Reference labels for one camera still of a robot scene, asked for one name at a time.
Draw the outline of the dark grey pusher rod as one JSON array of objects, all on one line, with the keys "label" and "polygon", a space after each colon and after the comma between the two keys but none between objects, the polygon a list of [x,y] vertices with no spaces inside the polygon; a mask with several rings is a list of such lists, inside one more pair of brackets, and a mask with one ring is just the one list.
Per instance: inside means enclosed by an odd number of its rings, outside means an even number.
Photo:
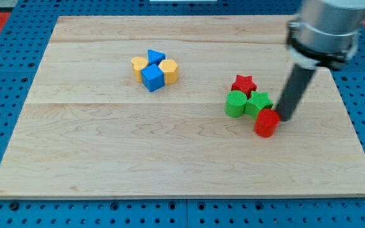
[{"label": "dark grey pusher rod", "polygon": [[291,119],[315,71],[315,68],[307,69],[298,64],[293,65],[275,108],[283,122]]}]

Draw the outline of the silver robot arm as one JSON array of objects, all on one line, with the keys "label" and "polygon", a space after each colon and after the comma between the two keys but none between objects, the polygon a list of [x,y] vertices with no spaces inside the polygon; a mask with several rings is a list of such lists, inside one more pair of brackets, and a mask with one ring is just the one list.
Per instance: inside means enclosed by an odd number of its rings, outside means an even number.
[{"label": "silver robot arm", "polygon": [[315,71],[341,70],[357,53],[365,0],[305,0],[289,21],[286,48],[294,64],[275,110],[291,119]]}]

